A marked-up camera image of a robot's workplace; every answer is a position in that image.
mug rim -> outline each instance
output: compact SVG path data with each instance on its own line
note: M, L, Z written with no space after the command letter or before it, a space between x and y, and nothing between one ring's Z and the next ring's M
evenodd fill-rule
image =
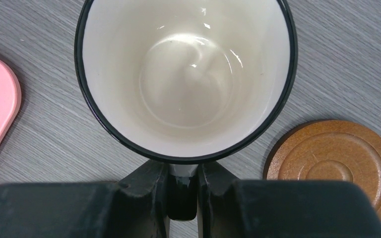
M287 78L284 84L283 91L278 99L278 102L275 104L274 108L272 109L268 117L261 123L261 125L254 132L252 132L250 135L248 135L247 137L245 137L243 140L239 141L238 143L224 150L221 150L212 154L208 154L208 155L202 155L202 156L196 156L196 157L176 157L176 156L168 156L168 155L159 154L159 153L150 151L148 149L145 149L137 145L136 143L130 141L125 136L123 136L120 132L118 132L118 130L116 130L101 113L100 109L98 108L97 104L95 103L91 95L91 92L88 88L87 79L85 77L85 68L84 68L84 62L82 58L82 46L83 46L83 40L84 40L85 26L87 24L87 19L88 19L88 13L91 9L91 6L94 0L85 0L81 13L79 15L76 32L75 32L75 40L74 40L75 71L76 71L76 75L78 79L78 84L81 89L81 93L89 109L93 113L94 117L98 120L100 125L113 138L115 138L118 142L120 142L123 146L125 146L129 150L151 160L156 160L159 162L169 163L169 164L183 164L183 165L201 164L201 163L207 163L207 162L223 159L227 156L230 156L240 151L241 149L245 148L246 146L254 142L256 139L258 139L260 135L262 135L269 128L269 126L275 121L277 116L280 114L280 112L284 108L285 103L287 102L287 99L293 87L294 79L296 77L296 69L297 69L297 61L298 61L296 27L295 27L293 16L291 14L290 7L288 5L287 0L276 0L276 1L280 5L281 11L283 13L283 16L287 25L288 34L289 34L290 61L289 61Z

round coaster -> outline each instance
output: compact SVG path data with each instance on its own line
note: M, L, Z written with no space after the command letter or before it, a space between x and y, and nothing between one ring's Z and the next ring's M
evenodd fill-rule
M263 175L354 182L381 219L381 137L357 123L323 120L296 127L272 149Z

